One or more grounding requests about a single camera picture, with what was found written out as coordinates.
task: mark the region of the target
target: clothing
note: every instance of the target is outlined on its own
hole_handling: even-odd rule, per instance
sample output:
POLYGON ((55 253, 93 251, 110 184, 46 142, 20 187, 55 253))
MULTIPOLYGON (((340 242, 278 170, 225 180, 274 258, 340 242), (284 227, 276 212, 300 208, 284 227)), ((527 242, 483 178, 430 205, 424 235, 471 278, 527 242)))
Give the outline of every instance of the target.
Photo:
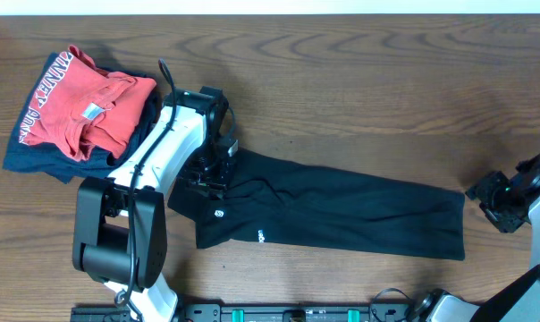
POLYGON ((197 247, 230 239, 463 260, 464 196, 300 165, 240 149, 224 200, 177 182, 168 207, 196 224, 197 247))
POLYGON ((95 147, 118 158, 155 85, 150 78, 97 68, 91 57, 70 46, 35 88, 19 142, 54 143, 75 161, 88 160, 95 147))
MULTIPOLYGON (((135 127, 135 130, 129 139, 127 148, 118 158, 114 158, 109 151, 95 147, 91 151, 89 160, 77 162, 64 155, 63 152, 52 143, 41 143, 33 146, 21 144, 19 143, 20 124, 28 113, 28 106, 34 95, 35 88, 38 87, 43 75, 57 56, 58 54, 53 53, 47 58, 43 71, 40 73, 40 77, 36 81, 33 90, 28 95, 26 104, 21 110, 20 116, 18 117, 8 141, 8 148, 4 158, 4 169, 19 173, 46 172, 64 183, 69 182, 73 176, 105 178, 115 168, 132 156, 135 150, 137 150, 150 133, 152 123, 156 118, 156 107, 159 96, 155 92, 151 92, 145 101, 145 107, 143 108, 139 124, 135 127)), ((123 72, 137 77, 146 77, 144 74, 128 71, 123 72)))

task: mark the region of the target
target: red shirt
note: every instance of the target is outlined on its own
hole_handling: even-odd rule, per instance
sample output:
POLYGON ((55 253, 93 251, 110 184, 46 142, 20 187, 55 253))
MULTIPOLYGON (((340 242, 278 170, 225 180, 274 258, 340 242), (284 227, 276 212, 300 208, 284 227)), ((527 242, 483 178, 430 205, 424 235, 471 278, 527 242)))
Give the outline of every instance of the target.
POLYGON ((107 72, 76 46, 55 59, 20 125, 20 143, 54 143, 76 161, 95 146, 119 157, 139 123, 156 83, 124 72, 107 72))

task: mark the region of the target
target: wood surface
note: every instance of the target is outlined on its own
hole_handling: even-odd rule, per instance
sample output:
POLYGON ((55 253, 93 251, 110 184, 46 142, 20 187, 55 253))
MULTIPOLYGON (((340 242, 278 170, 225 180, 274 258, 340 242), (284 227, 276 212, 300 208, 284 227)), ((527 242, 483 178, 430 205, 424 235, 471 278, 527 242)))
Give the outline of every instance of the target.
MULTIPOLYGON (((80 179, 2 170, 47 55, 75 44, 168 88, 224 89, 240 144, 270 157, 464 191, 540 151, 540 15, 0 18, 0 321, 65 321, 113 295, 72 267, 80 179)), ((530 227, 501 234, 474 202, 465 261, 229 241, 196 250, 167 213, 164 274, 180 295, 366 302, 386 287, 483 301, 527 271, 530 227)))

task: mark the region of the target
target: black fabric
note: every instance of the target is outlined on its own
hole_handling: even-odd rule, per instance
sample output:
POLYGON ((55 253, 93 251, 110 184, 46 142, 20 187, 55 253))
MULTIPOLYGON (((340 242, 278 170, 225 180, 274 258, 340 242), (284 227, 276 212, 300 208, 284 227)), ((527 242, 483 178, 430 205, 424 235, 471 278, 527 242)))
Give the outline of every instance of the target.
MULTIPOLYGON (((150 133, 152 123, 156 118, 156 105, 159 96, 155 92, 152 92, 148 97, 143 112, 141 113, 139 124, 135 127, 135 130, 129 139, 129 145, 117 159, 113 158, 109 151, 95 147, 93 151, 91 151, 89 160, 76 162, 64 155, 62 151, 52 143, 42 143, 35 146, 21 144, 18 142, 21 121, 28 110, 28 105, 30 104, 34 90, 57 56, 57 53, 52 53, 47 58, 36 84, 26 99, 26 104, 21 110, 20 116, 13 127, 12 134, 8 141, 8 148, 4 158, 4 169, 19 173, 45 172, 64 183, 71 181, 73 176, 95 176, 98 178, 105 178, 115 168, 119 167, 119 165, 132 156, 150 133)), ((138 77, 146 77, 146 75, 140 73, 128 71, 120 72, 125 72, 129 75, 138 77)))
POLYGON ((234 239, 465 258, 465 198, 459 192, 300 165, 244 149, 236 157, 224 200, 209 200, 182 182, 169 198, 169 208, 195 221, 200 249, 234 239))

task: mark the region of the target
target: black leggings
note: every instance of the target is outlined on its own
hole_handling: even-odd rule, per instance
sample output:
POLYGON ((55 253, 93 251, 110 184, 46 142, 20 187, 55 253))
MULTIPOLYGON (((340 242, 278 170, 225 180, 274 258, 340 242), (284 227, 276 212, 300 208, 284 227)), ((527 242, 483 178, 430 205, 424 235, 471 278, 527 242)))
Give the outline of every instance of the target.
POLYGON ((184 183, 168 207, 196 223, 197 247, 230 239, 463 260, 464 195, 241 149, 224 200, 184 183))

